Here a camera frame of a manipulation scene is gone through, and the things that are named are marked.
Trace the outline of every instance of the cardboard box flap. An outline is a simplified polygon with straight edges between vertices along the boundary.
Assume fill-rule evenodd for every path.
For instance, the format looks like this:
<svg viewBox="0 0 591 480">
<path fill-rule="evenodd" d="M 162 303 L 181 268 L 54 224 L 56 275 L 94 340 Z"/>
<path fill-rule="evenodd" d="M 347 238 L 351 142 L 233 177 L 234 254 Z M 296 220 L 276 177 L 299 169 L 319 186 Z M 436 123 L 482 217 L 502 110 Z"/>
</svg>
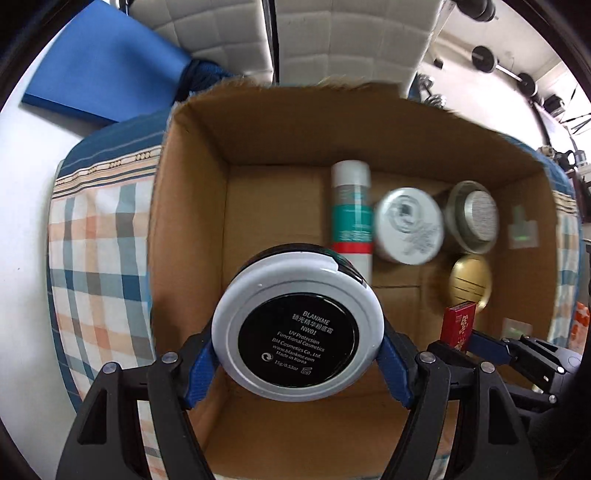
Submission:
<svg viewBox="0 0 591 480">
<path fill-rule="evenodd" d="M 222 288 L 228 165 L 204 133 L 173 121 L 163 149 L 148 232 L 151 322 L 160 354 L 208 323 Z"/>
<path fill-rule="evenodd" d="M 472 179 L 489 189 L 542 168 L 500 135 L 452 113 L 385 95 L 382 85 L 227 85 L 191 99 L 176 118 L 207 129 L 231 164 L 329 167 L 355 158 L 374 171 L 420 172 L 445 182 Z"/>
</svg>

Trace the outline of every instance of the plaid fabric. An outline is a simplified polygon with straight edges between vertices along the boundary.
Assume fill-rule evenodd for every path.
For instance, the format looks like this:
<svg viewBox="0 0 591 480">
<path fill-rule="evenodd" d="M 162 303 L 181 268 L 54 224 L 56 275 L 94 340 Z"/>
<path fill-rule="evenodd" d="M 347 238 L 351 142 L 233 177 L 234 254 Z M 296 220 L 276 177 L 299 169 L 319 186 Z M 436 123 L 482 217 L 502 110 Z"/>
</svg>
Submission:
<svg viewBox="0 0 591 480">
<path fill-rule="evenodd" d="M 76 411 L 102 365 L 155 359 L 148 218 L 168 112 L 84 139 L 56 178 L 48 224 L 48 298 L 56 352 Z M 138 402 L 152 478 L 166 479 L 148 402 Z"/>
<path fill-rule="evenodd" d="M 574 188 L 562 169 L 549 158 L 515 138 L 503 135 L 509 142 L 526 151 L 543 166 L 556 203 L 557 270 L 554 314 L 547 340 L 566 347 L 573 325 L 574 311 L 579 295 L 579 270 L 583 262 L 583 230 Z"/>
</svg>

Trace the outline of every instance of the white mattress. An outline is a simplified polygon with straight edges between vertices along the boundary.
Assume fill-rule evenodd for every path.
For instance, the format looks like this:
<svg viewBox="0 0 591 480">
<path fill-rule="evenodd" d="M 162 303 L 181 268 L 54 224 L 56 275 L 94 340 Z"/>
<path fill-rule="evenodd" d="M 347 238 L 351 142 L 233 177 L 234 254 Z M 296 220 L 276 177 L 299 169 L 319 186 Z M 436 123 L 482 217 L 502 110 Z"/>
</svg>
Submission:
<svg viewBox="0 0 591 480">
<path fill-rule="evenodd" d="M 278 80 L 289 85 L 331 76 L 388 80 L 406 95 L 442 3 L 274 0 Z M 259 80 L 273 78 L 262 0 L 135 0 L 130 14 L 195 58 Z"/>
</svg>

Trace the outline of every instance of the screw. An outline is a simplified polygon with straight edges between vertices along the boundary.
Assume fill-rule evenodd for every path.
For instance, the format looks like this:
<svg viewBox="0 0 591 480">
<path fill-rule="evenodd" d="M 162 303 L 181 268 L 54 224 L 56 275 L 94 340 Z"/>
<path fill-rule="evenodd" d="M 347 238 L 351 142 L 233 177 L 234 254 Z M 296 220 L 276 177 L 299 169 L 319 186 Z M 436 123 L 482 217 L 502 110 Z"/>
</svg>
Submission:
<svg viewBox="0 0 591 480">
<path fill-rule="evenodd" d="M 166 352 L 162 356 L 162 363 L 164 364 L 173 364 L 178 360 L 177 352 Z"/>
<path fill-rule="evenodd" d="M 435 363 L 435 355 L 433 355 L 431 352 L 421 352 L 420 354 L 418 354 L 418 357 L 420 361 L 425 364 Z"/>
<path fill-rule="evenodd" d="M 480 364 L 480 370 L 486 374 L 491 374 L 495 371 L 495 366 L 490 362 L 482 362 Z"/>
<path fill-rule="evenodd" d="M 106 374 L 111 374 L 115 370 L 117 370 L 117 364 L 115 362 L 109 362 L 103 366 L 103 372 Z"/>
</svg>

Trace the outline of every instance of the red stripe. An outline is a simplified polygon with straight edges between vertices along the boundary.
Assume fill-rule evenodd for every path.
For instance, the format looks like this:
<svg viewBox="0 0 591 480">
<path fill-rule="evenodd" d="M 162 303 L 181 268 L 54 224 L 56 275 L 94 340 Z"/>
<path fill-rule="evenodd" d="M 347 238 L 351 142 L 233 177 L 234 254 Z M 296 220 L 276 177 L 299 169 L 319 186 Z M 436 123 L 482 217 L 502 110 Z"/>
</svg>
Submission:
<svg viewBox="0 0 591 480">
<path fill-rule="evenodd" d="M 371 242 L 337 242 L 333 250 L 340 254 L 370 254 L 373 250 Z"/>
</svg>

